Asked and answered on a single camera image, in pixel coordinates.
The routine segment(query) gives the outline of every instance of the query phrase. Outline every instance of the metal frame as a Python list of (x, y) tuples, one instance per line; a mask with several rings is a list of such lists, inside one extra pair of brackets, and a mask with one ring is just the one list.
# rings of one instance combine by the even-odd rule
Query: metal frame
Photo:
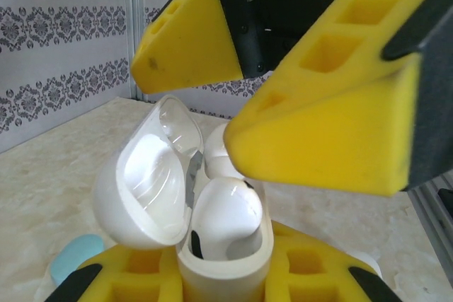
[[(126, 0), (126, 12), (127, 51), (129, 65), (131, 65), (146, 26), (144, 0)], [(132, 99), (144, 100), (143, 92), (140, 91), (132, 77), (130, 77), (130, 95)]]
[(453, 219), (437, 192), (453, 187), (453, 178), (441, 175), (408, 192), (418, 218), (453, 287)]

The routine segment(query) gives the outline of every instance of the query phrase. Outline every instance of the yellow foam block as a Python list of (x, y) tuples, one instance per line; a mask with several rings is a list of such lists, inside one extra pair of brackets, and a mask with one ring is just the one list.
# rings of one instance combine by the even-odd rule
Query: yellow foam block
[(423, 0), (335, 0), (228, 125), (260, 180), (391, 195), (408, 182), (421, 57), (381, 50)]
[(143, 93), (242, 79), (220, 0), (172, 0), (146, 29), (131, 72)]
[[(370, 302), (348, 268), (374, 273), (371, 267), (274, 221), (273, 232), (275, 245), (264, 285), (265, 302)], [(116, 245), (80, 268), (94, 263), (103, 268), (79, 302), (185, 301), (175, 247), (138, 251)]]

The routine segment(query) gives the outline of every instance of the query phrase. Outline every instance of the open case lid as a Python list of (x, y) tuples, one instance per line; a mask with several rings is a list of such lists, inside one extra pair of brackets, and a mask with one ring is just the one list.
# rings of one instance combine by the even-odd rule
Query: open case lid
[(163, 97), (98, 174), (93, 208), (101, 227), (135, 249), (181, 242), (202, 152), (201, 131), (187, 107)]

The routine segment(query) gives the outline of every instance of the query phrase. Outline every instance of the white plastic case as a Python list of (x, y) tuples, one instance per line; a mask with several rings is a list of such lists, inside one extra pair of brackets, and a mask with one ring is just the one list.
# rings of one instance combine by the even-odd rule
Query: white plastic case
[[(223, 149), (216, 156), (227, 156), (218, 144)], [(246, 242), (231, 248), (231, 260), (202, 260), (191, 253), (191, 212), (210, 181), (203, 151), (200, 128), (187, 107), (172, 95), (163, 97), (99, 172), (96, 218), (127, 247), (175, 245), (189, 301), (262, 301), (274, 240), (260, 182), (247, 180), (260, 197), (263, 219)]]

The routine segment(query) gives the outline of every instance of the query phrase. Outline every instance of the dark spot on foam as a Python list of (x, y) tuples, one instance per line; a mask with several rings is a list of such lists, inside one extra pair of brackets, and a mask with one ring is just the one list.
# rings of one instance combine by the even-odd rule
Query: dark spot on foam
[(155, 58), (149, 58), (148, 64), (149, 64), (149, 67), (151, 67), (153, 70), (159, 69)]

